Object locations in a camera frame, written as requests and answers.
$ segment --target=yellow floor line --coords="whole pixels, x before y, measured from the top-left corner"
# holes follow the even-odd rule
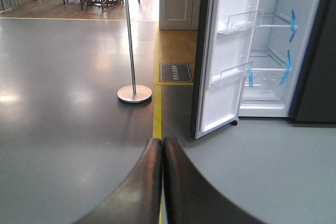
[[[162,139],[162,88],[155,85],[153,138]]]
[[[153,122],[153,137],[162,139],[162,87],[159,85],[159,23],[156,25],[156,40],[155,40],[155,59],[154,59],[154,122]],[[162,224],[163,212],[163,197],[161,195],[159,224]]]
[[[25,18],[25,17],[0,17],[0,19],[51,19],[51,20],[96,20],[96,21],[126,21],[126,19],[94,19],[94,18]],[[156,20],[136,20],[135,22],[157,22]]]
[[[160,86],[193,86],[193,82],[156,82],[155,85]]]

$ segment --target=chrome pole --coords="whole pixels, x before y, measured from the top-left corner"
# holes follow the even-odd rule
[[[128,32],[128,44],[130,51],[130,59],[131,59],[131,73],[132,73],[132,87],[133,94],[136,94],[136,86],[135,86],[135,69],[134,69],[134,56],[133,56],[133,44],[132,44],[132,32],[131,32],[131,18],[130,18],[130,7],[128,4],[128,0],[125,0],[125,8],[126,8],[126,21],[127,21],[127,32]]]
[[[130,8],[128,0],[125,0],[126,8],[126,21],[127,21],[127,31],[128,31],[128,42],[131,60],[131,73],[132,73],[132,85],[122,87],[118,90],[118,98],[120,101],[126,103],[141,103],[150,99],[152,96],[152,90],[146,86],[135,85],[135,70],[134,70],[134,57],[133,57],[133,45],[132,45],[132,34],[131,34],[131,18],[130,18]]]

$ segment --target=black mat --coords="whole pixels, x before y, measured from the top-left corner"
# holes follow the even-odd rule
[[[162,82],[192,82],[188,64],[160,64],[160,81]]]

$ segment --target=gray floor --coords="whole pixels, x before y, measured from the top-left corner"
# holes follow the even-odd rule
[[[266,223],[336,223],[336,125],[242,118],[195,141],[192,87],[164,86],[163,135],[177,136],[223,195]]]
[[[153,89],[155,22],[133,22]],[[0,19],[0,223],[72,223],[124,180],[152,137],[131,84],[126,22]]]
[[[133,22],[137,83],[153,88],[154,22]],[[152,136],[129,106],[125,22],[0,19],[0,223],[72,223],[122,182]],[[163,87],[177,136],[225,196],[274,224],[336,223],[336,128],[241,119],[194,141],[192,87]]]

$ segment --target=blue tape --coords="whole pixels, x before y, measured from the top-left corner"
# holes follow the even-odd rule
[[[252,68],[250,66],[247,66],[247,70],[250,72],[250,74],[248,75],[248,86],[250,88],[253,88],[253,72],[252,72]]]
[[[280,85],[283,85],[285,81],[287,80],[289,73],[292,71],[292,63],[290,60],[290,50],[287,50],[287,63],[286,63],[286,72],[283,74],[281,80],[280,80]]]
[[[296,34],[296,30],[298,29],[297,21],[296,21],[296,15],[295,15],[294,10],[292,10],[292,21],[290,23],[290,29],[292,31],[292,36],[290,36],[289,43],[292,43],[292,41],[295,37],[295,34]]]

